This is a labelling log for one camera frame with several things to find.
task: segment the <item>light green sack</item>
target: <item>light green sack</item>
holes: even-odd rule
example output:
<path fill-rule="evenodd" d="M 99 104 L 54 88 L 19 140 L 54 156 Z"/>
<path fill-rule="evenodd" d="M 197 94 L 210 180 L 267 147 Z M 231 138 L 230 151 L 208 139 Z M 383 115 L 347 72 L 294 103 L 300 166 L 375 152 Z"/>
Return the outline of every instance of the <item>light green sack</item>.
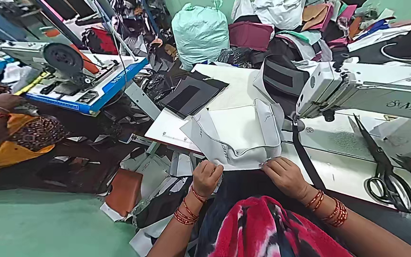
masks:
<path fill-rule="evenodd" d="M 226 16 L 218 10 L 222 0 L 214 0 L 215 7 L 185 4 L 172 19 L 177 52 L 182 68 L 190 71 L 194 64 L 215 61 L 222 49 L 229 48 Z"/>

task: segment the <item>maroon fabric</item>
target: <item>maroon fabric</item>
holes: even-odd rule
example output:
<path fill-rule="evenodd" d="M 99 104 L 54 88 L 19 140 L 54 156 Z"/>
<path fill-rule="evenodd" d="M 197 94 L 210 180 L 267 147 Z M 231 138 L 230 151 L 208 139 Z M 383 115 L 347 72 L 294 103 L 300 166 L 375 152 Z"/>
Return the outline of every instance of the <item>maroon fabric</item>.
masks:
<path fill-rule="evenodd" d="M 213 246 L 210 257 L 352 257 L 308 219 L 268 196 L 237 202 Z"/>
<path fill-rule="evenodd" d="M 274 28 L 271 25 L 241 21 L 228 26 L 229 43 L 265 52 Z"/>

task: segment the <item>white sewing machine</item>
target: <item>white sewing machine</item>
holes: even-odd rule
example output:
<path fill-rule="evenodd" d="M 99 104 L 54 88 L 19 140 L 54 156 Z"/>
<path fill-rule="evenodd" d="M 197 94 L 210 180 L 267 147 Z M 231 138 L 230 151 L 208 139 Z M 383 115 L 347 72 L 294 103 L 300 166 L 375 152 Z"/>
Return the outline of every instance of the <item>white sewing machine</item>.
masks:
<path fill-rule="evenodd" d="M 323 115 L 333 122 L 341 109 L 399 117 L 386 115 L 388 121 L 370 133 L 380 137 L 377 142 L 389 155 L 402 155 L 402 162 L 411 163 L 411 66 L 319 63 L 301 92 L 297 115 Z"/>

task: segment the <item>yellow sari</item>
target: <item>yellow sari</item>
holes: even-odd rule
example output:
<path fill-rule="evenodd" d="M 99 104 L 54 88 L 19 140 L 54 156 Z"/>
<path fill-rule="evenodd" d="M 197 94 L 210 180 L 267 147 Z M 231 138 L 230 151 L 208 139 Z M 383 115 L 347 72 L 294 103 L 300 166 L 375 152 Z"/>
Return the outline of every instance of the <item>yellow sari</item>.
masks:
<path fill-rule="evenodd" d="M 13 135 L 20 130 L 28 122 L 38 119 L 39 117 L 32 117 L 26 114 L 11 114 L 7 122 L 9 135 Z M 44 147 L 39 151 L 31 151 L 23 146 L 11 141 L 4 141 L 0 145 L 0 169 L 14 165 L 16 163 L 26 161 L 43 155 L 54 148 L 54 144 Z"/>

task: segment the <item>white tabletop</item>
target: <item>white tabletop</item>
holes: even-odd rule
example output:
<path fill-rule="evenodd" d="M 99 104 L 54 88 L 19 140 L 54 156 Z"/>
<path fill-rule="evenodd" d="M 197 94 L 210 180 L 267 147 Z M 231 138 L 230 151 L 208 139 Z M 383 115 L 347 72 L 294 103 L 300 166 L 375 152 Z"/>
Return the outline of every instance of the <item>white tabletop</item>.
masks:
<path fill-rule="evenodd" d="M 253 104 L 255 98 L 266 99 L 253 86 L 253 80 L 259 70 L 205 64 L 196 65 L 195 70 L 230 84 L 207 104 L 209 110 L 241 107 Z M 349 124 L 348 117 L 352 114 L 360 115 L 368 130 L 372 129 L 369 127 L 370 125 L 374 126 L 382 122 L 381 118 L 383 117 L 382 114 L 361 110 L 342 110 L 336 114 L 336 120 L 330 123 L 326 123 L 323 117 L 305 119 L 303 121 L 306 127 L 311 127 L 313 133 L 301 132 L 301 142 L 327 189 L 381 204 L 373 200 L 364 188 L 364 181 L 375 174 L 376 163 L 373 162 L 365 144 L 354 134 Z M 145 136 L 159 142 L 200 152 L 194 143 L 180 131 L 180 127 L 187 121 L 182 120 L 165 108 Z M 307 175 L 294 145 L 290 143 L 292 133 L 284 132 L 283 137 L 285 143 L 282 144 L 282 155 L 298 165 L 306 181 L 311 183 L 311 179 Z M 411 186 L 411 174 L 409 172 L 399 168 L 395 168 L 395 172 Z"/>

